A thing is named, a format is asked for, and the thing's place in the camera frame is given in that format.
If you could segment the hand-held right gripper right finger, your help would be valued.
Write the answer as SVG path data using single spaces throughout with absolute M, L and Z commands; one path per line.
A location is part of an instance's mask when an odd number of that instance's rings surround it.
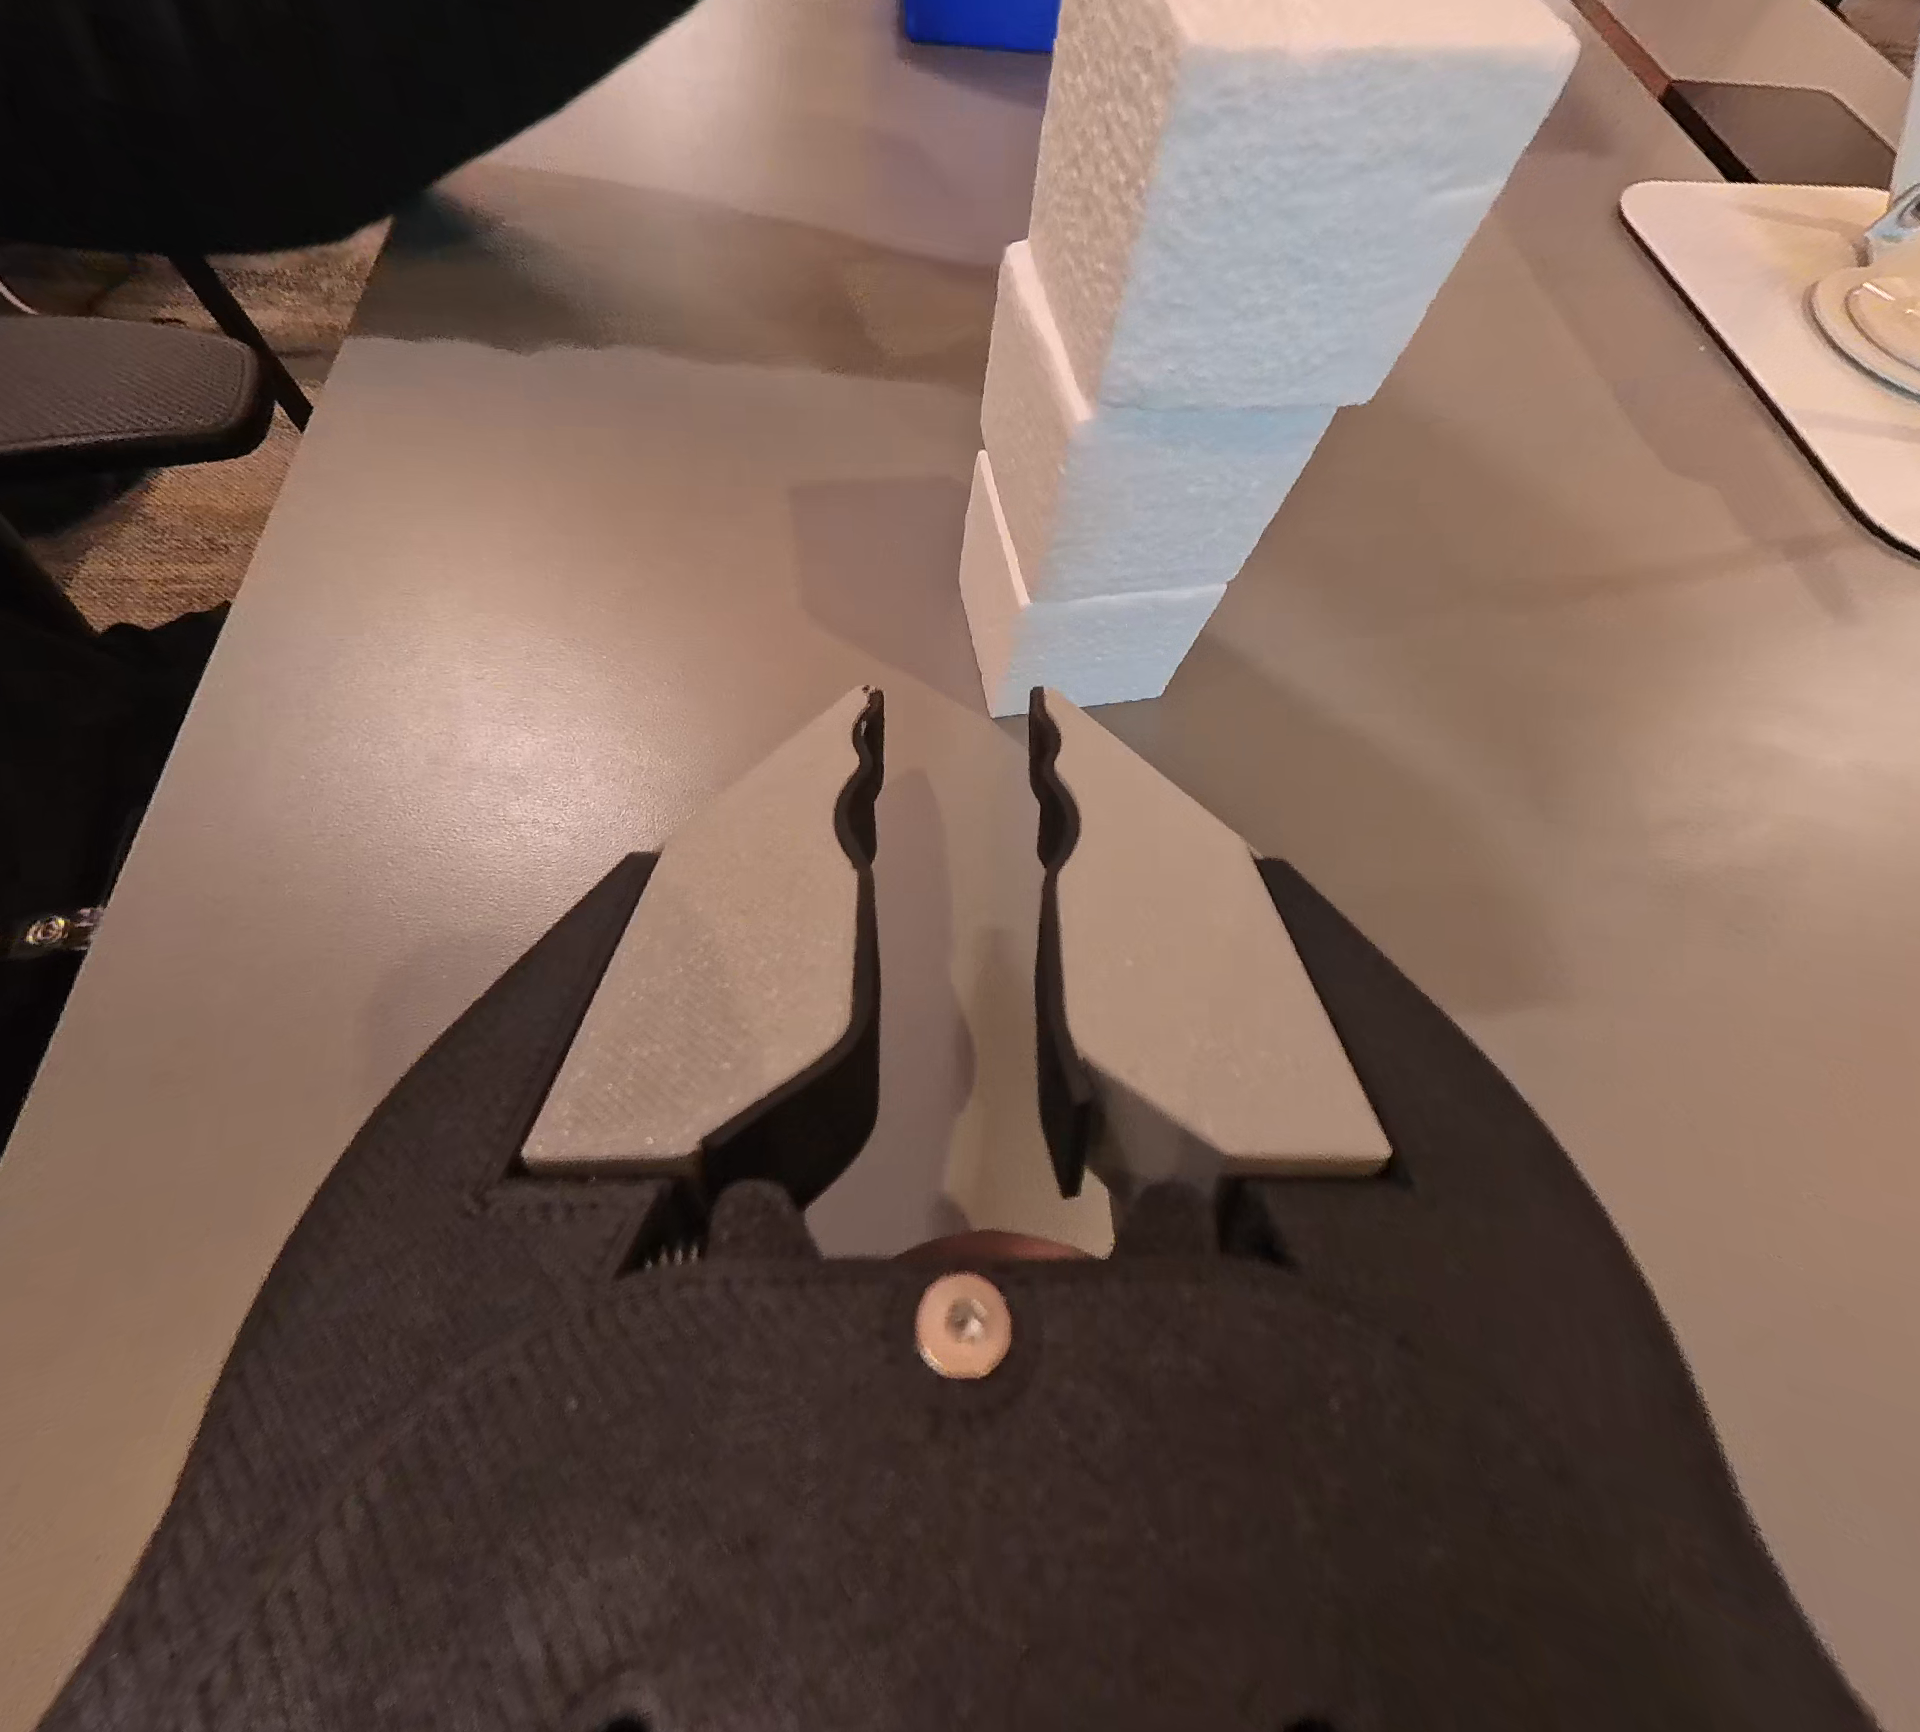
M 1039 1127 L 1057 1191 L 1368 1179 L 1387 1140 L 1252 850 L 1032 690 Z

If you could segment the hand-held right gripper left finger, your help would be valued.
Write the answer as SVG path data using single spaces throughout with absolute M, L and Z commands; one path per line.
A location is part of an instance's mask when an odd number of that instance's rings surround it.
M 824 1199 L 877 1126 L 881 694 L 856 686 L 654 856 L 551 1091 L 530 1177 Z

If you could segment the white hard foam cube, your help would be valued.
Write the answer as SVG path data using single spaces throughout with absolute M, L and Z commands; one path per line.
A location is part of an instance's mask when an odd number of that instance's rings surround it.
M 1207 624 L 1223 586 L 1087 599 L 1032 599 L 985 451 L 974 454 L 957 561 L 983 710 L 1025 713 L 1032 690 L 1075 706 L 1151 701 Z
M 1025 242 L 1082 398 L 1368 399 L 1574 62 L 1543 0 L 1061 0 Z
M 1332 419 L 1087 399 L 1027 242 L 999 256 L 981 443 L 1032 599 L 1228 586 Z

